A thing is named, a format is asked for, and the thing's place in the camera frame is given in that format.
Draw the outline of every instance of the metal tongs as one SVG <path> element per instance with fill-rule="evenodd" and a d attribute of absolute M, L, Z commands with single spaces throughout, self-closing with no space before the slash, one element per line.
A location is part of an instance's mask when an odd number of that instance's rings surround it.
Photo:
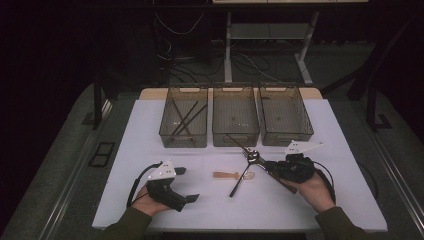
<path fill-rule="evenodd" d="M 246 157 L 247 167 L 243 171 L 243 174 L 241 176 L 244 176 L 244 174 L 246 174 L 247 170 L 249 169 L 251 165 L 257 165 L 263 168 L 268 173 L 268 175 L 270 175 L 272 178 L 277 180 L 280 184 L 286 187 L 290 192 L 292 193 L 297 192 L 296 188 L 283 183 L 277 173 L 270 171 L 270 165 L 275 164 L 274 161 L 266 161 L 265 159 L 261 157 L 260 153 L 257 150 L 251 150 L 248 147 L 244 147 L 241 144 L 239 144 L 235 139 L 233 139 L 229 134 L 227 134 L 227 136 L 230 139 L 232 139 L 243 150 L 243 155 Z M 243 177 L 239 178 L 239 180 L 237 181 L 236 185 L 234 186 L 233 190 L 230 193 L 230 197 L 234 196 L 242 180 L 243 180 Z"/>

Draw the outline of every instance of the sleeve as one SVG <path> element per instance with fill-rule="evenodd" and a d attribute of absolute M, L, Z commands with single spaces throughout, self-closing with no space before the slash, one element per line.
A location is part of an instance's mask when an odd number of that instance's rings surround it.
<path fill-rule="evenodd" d="M 149 215 L 129 207 L 121 219 L 107 227 L 97 240 L 140 240 L 151 221 Z"/>
<path fill-rule="evenodd" d="M 355 225 L 340 207 L 331 208 L 318 214 L 315 219 L 321 227 L 326 240 L 363 240 L 370 235 Z"/>

